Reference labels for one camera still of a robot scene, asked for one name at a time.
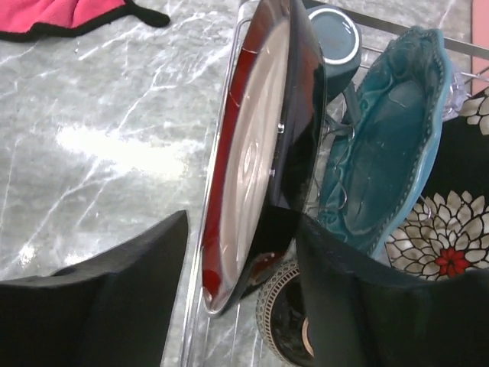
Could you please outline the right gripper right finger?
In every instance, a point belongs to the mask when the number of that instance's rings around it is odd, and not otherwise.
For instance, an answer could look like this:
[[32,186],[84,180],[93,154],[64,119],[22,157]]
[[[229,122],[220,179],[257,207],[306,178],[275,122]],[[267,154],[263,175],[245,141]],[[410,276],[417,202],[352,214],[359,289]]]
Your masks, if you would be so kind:
[[302,216],[296,231],[316,366],[486,366],[488,272],[426,281]]

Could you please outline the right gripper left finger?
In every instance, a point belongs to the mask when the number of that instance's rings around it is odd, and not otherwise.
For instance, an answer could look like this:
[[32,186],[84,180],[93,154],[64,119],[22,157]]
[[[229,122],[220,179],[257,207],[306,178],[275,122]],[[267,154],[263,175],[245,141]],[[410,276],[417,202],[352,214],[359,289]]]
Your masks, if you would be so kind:
[[48,276],[1,283],[3,366],[158,366],[186,252],[180,210]]

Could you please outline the black patterned ceramic bowl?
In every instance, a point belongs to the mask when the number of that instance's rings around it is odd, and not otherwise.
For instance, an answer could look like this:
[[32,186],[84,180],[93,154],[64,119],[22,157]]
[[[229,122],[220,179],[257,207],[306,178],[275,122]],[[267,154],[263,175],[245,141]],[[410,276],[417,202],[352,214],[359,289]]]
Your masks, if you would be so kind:
[[314,365],[297,260],[284,262],[264,283],[255,316],[262,340],[279,359],[294,366]]

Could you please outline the black floral square plate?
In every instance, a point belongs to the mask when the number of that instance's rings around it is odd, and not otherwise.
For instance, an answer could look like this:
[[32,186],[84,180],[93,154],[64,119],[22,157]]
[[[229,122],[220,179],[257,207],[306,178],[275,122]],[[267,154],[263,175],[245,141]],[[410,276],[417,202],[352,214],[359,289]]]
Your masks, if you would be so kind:
[[488,91],[444,123],[421,200],[387,239],[393,267],[432,281],[488,267]]

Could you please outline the teal round plate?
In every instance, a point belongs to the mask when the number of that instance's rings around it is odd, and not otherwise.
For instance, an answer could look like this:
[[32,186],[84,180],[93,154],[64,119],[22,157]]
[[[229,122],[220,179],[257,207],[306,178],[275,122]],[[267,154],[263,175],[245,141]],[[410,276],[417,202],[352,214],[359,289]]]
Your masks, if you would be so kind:
[[319,191],[319,223],[375,256],[410,213],[442,133],[452,63],[437,28],[409,28],[370,65],[356,97],[361,117],[334,128]]

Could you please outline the beige brown-rimmed round plate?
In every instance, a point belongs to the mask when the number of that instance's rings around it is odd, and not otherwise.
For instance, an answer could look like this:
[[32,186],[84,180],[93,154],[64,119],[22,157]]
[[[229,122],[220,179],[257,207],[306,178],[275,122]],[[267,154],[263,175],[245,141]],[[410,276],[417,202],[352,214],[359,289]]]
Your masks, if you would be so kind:
[[325,113],[322,51],[301,1],[261,1],[225,87],[203,222],[202,298],[219,316],[287,253]]

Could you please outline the clear faceted glass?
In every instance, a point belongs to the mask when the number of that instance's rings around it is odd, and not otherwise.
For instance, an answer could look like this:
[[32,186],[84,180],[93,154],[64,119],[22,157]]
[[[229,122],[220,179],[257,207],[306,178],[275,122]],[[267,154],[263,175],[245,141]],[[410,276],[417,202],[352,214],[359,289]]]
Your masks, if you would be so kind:
[[442,113],[442,120],[446,122],[450,119],[456,118],[467,98],[468,93],[466,90],[464,77],[459,71],[453,70],[449,94],[445,100]]

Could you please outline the grey blue ceramic mug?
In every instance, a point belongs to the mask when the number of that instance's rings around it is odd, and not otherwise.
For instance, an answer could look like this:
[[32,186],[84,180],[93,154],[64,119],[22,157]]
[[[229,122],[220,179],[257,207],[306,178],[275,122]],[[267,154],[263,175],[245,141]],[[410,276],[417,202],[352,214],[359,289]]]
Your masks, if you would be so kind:
[[357,124],[361,118],[359,101],[352,82],[361,63],[361,32],[345,12],[332,5],[308,10],[325,64],[326,102],[343,95],[348,115],[345,124]]

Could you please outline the red black oven mitt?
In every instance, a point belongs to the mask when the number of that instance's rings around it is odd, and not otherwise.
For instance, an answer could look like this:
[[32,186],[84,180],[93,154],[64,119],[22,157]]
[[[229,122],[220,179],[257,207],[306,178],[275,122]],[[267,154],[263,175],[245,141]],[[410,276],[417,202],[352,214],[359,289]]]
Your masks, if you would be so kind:
[[42,37],[79,37],[125,16],[154,28],[170,17],[125,0],[10,0],[1,2],[1,39],[30,42]]

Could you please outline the pink divided organizer tray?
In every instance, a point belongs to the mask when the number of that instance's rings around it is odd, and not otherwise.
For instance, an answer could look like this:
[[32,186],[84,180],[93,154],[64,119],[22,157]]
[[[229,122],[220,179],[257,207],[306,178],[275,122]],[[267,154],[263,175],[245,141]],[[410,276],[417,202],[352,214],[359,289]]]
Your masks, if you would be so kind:
[[471,3],[471,42],[488,50],[488,0]]

